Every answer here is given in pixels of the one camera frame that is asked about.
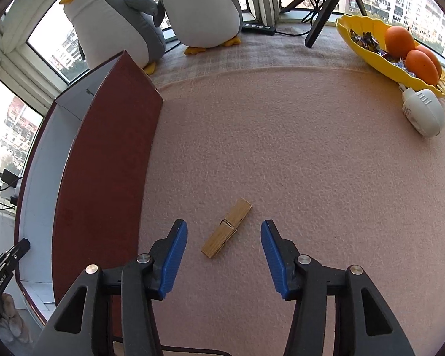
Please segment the wooden clothespin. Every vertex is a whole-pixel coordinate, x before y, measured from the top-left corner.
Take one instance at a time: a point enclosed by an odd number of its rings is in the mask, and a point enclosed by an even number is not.
[[[211,237],[204,243],[201,251],[212,258],[221,250],[227,240],[236,232],[252,205],[243,198],[239,198],[234,207],[221,221]]]

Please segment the pink felt mat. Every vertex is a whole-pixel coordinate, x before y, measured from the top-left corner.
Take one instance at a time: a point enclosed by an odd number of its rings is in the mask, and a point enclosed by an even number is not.
[[[282,355],[293,303],[260,244],[271,218],[323,265],[368,272],[417,356],[445,341],[445,128],[425,140],[376,72],[270,68],[172,83],[150,154],[141,252],[188,223],[163,344]],[[445,110],[445,99],[442,100]],[[238,197],[253,204],[212,260],[200,248]],[[330,301],[324,355],[332,354]]]

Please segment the yellow plate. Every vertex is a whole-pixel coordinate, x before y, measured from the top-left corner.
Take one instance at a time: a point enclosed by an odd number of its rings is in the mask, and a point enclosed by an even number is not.
[[[389,63],[385,58],[378,55],[377,53],[368,51],[367,49],[360,47],[351,39],[349,33],[351,29],[357,34],[363,34],[363,32],[371,32],[373,34],[373,37],[378,41],[381,48],[385,50],[386,44],[384,42],[384,35],[387,31],[387,28],[389,27],[390,26],[382,20],[373,19],[368,16],[343,15],[336,20],[336,28],[343,40],[370,66],[372,66],[388,78],[394,80],[395,82],[402,83],[406,87],[411,87],[415,91],[420,91],[428,88],[429,90],[433,91],[433,93],[438,98],[444,97],[445,69],[442,70],[442,76],[440,77],[437,87],[434,87],[433,85],[426,84],[421,79],[410,76],[406,71],[402,70],[402,68]]]

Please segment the blue gripper pad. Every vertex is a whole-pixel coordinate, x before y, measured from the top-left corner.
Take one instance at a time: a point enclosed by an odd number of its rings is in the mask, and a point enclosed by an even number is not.
[[[289,294],[287,269],[277,244],[275,243],[274,237],[268,227],[267,221],[264,221],[260,228],[260,240],[262,241],[262,247],[264,248],[268,268],[271,271],[275,290],[280,293],[283,299],[286,299]]]
[[[188,225],[181,220],[177,234],[174,237],[173,243],[168,251],[161,269],[161,282],[158,288],[158,294],[162,299],[165,298],[168,292],[171,292],[174,280],[177,277],[178,268],[180,267],[181,258],[185,251],[186,242],[188,241]]]

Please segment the candy wrapper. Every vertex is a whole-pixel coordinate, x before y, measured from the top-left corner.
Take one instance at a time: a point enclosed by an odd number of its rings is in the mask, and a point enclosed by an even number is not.
[[[350,34],[352,40],[360,47],[381,54],[381,47],[371,32],[364,32],[362,35],[358,35],[355,31],[350,30]]]
[[[415,73],[407,71],[405,68],[404,60],[392,57],[385,50],[381,49],[377,40],[373,37],[371,32],[364,32],[362,35],[357,34],[355,31],[350,30],[351,39],[358,44],[360,47],[367,49],[368,51],[377,53],[378,55],[385,58],[389,63],[394,64],[395,66],[401,68],[406,71],[410,76],[416,77]]]

